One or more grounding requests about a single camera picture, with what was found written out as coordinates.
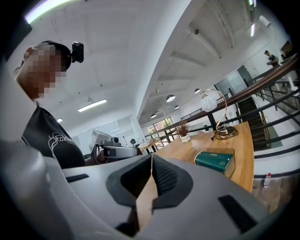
person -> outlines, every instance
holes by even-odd
[[[273,67],[278,67],[278,58],[274,56],[273,54],[270,54],[267,50],[264,52],[268,56],[269,61],[267,62],[267,65],[272,65]]]
[[[54,87],[65,75],[70,65],[69,49],[53,41],[42,42],[24,53],[21,66],[14,73],[16,81],[37,108],[26,126],[22,142],[39,150],[43,156],[56,159],[61,168],[104,163],[103,152],[95,160],[84,160],[81,150],[64,128],[37,102],[45,90]]]

floor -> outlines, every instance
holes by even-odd
[[[271,178],[267,189],[263,189],[263,181],[264,179],[254,179],[252,194],[272,213],[278,207],[289,203],[300,182],[300,174]]]

table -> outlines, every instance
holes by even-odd
[[[156,150],[155,150],[155,147],[154,147],[154,145],[158,142],[158,141],[160,141],[159,139],[157,139],[157,140],[155,140],[153,143],[151,143],[151,144],[149,144],[147,147],[143,147],[143,148],[141,148],[141,151],[144,151],[144,150],[146,150],[147,151],[147,153],[148,154],[150,154],[150,152],[149,152],[149,147],[152,147],[152,149],[153,149],[153,151],[154,152],[156,152]]]
[[[183,143],[180,138],[176,138],[155,154],[194,164],[194,158],[200,152],[200,148],[233,148],[235,150],[236,167],[230,179],[248,192],[251,192],[254,151],[250,128],[248,122],[234,127],[238,130],[239,134],[230,139],[214,139],[211,141],[210,138],[214,135],[213,132],[191,136],[191,140],[188,143]],[[151,219],[152,200],[157,197],[156,184],[151,176],[136,200],[137,214],[141,228]]]
[[[200,152],[200,148],[233,148],[235,156],[235,170],[231,180],[242,188],[251,192],[254,171],[254,151],[252,137],[248,122],[234,126],[239,134],[226,140],[210,138],[213,132],[191,136],[188,143],[183,143],[179,138],[168,144],[156,154],[161,157],[176,158],[181,161],[194,164],[195,156]]]

